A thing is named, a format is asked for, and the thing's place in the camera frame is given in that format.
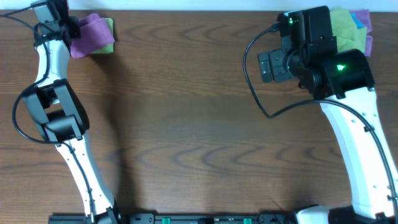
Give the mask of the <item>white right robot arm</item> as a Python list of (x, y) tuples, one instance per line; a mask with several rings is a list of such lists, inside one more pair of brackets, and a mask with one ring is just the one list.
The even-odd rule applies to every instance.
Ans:
[(297, 79), (334, 131), (349, 177), (351, 204), (299, 210), (298, 223), (396, 223), (397, 168), (377, 110), (374, 78), (364, 50), (340, 47), (343, 29), (358, 26), (326, 6), (277, 16), (271, 31), (281, 46), (259, 54), (263, 82)]

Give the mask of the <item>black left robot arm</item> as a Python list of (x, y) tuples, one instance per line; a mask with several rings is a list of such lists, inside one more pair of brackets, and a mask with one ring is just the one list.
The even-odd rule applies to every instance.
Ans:
[(53, 144), (67, 163), (84, 206), (83, 215), (53, 215), (49, 223), (123, 223), (90, 149), (88, 115), (67, 81), (78, 19), (69, 15), (66, 1), (36, 1), (31, 7), (39, 21), (34, 27), (39, 71), (22, 99), (42, 143)]

